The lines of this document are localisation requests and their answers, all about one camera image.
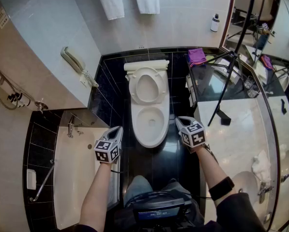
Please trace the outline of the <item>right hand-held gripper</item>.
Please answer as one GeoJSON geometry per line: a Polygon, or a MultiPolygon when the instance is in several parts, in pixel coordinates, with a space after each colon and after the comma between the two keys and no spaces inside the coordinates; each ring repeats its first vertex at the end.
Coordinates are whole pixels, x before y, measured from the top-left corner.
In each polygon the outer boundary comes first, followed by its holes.
{"type": "Polygon", "coordinates": [[[182,143],[190,153],[194,153],[195,147],[206,143],[206,133],[203,125],[190,116],[177,116],[176,127],[182,143]]]}

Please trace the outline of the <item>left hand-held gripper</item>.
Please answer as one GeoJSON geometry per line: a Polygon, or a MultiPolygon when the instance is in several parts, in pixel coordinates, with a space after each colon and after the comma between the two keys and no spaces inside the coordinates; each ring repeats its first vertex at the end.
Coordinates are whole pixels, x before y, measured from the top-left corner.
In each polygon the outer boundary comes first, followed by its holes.
{"type": "Polygon", "coordinates": [[[97,140],[94,145],[96,159],[103,163],[115,163],[121,154],[123,127],[108,129],[102,135],[105,140],[97,140]]]}

